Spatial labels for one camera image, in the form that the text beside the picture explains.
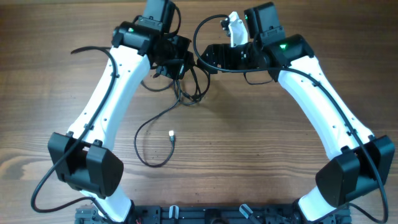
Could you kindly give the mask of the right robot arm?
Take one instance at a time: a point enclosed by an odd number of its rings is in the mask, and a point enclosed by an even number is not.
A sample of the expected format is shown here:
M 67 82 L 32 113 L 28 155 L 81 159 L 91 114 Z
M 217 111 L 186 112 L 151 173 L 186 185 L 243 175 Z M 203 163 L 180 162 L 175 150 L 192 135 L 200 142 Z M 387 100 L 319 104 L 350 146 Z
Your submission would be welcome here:
M 243 19 L 235 12 L 219 19 L 230 43 L 209 45 L 197 55 L 199 66 L 211 74 L 268 72 L 301 107 L 325 148 L 328 163 L 317 172 L 315 187 L 295 203 L 299 220 L 340 220 L 355 199 L 378 190 L 387 222 L 384 186 L 395 153 L 390 138 L 375 137 L 348 109 L 304 37 L 286 36 L 272 2 L 246 9 Z

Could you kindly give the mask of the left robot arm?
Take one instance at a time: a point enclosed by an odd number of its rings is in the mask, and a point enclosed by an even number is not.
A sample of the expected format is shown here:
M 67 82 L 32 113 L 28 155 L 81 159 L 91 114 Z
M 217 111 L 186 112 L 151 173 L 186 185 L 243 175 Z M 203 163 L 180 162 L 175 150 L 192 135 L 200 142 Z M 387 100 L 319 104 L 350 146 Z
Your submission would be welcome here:
M 171 1 L 148 1 L 143 15 L 115 28 L 111 46 L 101 48 L 108 64 L 85 109 L 66 134 L 50 137 L 50 172 L 92 201 L 103 222 L 126 223 L 134 211 L 119 184 L 123 162 L 113 153 L 134 93 L 151 70 L 177 84 L 193 67 L 190 40 L 170 28 L 179 15 Z

